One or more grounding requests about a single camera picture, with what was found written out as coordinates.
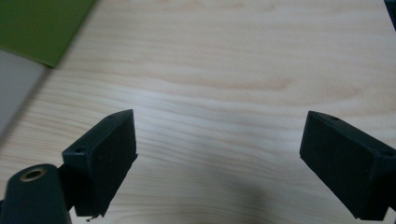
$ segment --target wooden table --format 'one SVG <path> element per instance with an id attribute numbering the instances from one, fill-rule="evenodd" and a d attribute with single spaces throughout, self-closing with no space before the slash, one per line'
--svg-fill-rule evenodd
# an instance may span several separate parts
<path id="1" fill-rule="evenodd" d="M 396 147 L 395 71 L 382 0 L 99 1 L 3 138 L 0 194 L 132 108 L 139 157 L 92 223 L 370 223 L 299 149 L 308 110 Z"/>

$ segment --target green folder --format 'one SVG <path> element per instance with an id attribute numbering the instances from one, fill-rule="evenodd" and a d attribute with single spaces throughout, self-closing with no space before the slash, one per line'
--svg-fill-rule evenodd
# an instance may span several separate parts
<path id="1" fill-rule="evenodd" d="M 0 49 L 56 66 L 95 0 L 0 0 Z"/>

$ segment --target screw hole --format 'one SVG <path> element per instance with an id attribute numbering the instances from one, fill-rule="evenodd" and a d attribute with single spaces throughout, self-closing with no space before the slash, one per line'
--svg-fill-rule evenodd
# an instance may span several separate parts
<path id="1" fill-rule="evenodd" d="M 77 153 L 80 153 L 80 152 L 83 152 L 85 150 L 85 147 L 78 147 L 78 148 L 76 148 L 76 152 Z"/>
<path id="2" fill-rule="evenodd" d="M 392 151 L 386 151 L 386 152 L 384 152 L 384 156 L 393 157 L 394 155 L 395 155 L 395 153 L 392 152 Z"/>
<path id="3" fill-rule="evenodd" d="M 338 119 L 336 117 L 330 117 L 330 119 L 332 119 L 332 120 L 340 120 L 340 119 Z"/>
<path id="4" fill-rule="evenodd" d="M 30 171 L 27 171 L 21 176 L 22 182 L 29 182 L 33 180 L 37 180 L 41 176 L 43 176 L 47 171 L 43 168 L 36 168 Z"/>

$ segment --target gray object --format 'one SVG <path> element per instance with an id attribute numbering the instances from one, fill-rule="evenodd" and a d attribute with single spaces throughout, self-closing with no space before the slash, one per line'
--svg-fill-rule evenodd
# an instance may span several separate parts
<path id="1" fill-rule="evenodd" d="M 46 70 L 42 63 L 0 50 L 0 137 Z"/>

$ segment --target green board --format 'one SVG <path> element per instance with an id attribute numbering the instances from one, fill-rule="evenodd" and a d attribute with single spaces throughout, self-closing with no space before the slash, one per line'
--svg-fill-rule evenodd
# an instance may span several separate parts
<path id="1" fill-rule="evenodd" d="M 56 66 L 95 0 L 0 0 L 0 49 Z"/>

